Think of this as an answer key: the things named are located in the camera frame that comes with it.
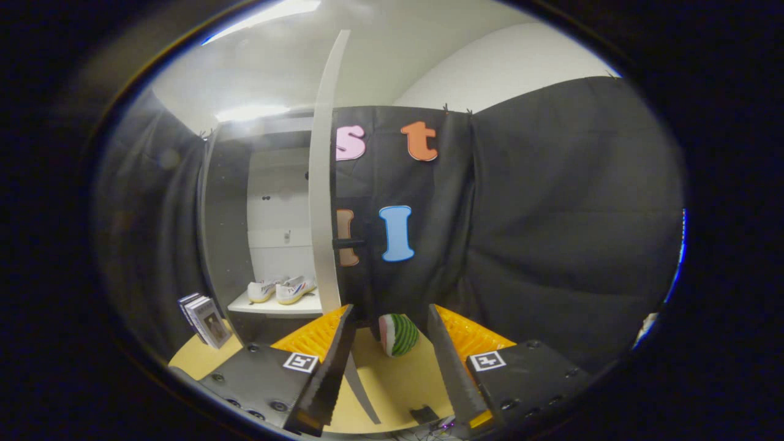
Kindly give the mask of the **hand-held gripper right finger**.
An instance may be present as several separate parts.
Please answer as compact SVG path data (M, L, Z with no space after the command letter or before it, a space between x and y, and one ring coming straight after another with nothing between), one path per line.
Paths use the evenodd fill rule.
M440 305L429 305L428 337L463 432L537 425L592 381L544 342L515 343Z

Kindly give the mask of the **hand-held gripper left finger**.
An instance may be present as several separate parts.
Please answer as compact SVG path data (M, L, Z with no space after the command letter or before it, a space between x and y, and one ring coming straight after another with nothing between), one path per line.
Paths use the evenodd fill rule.
M237 352L200 385L257 423L319 437L331 424L355 333L347 304L277 344Z

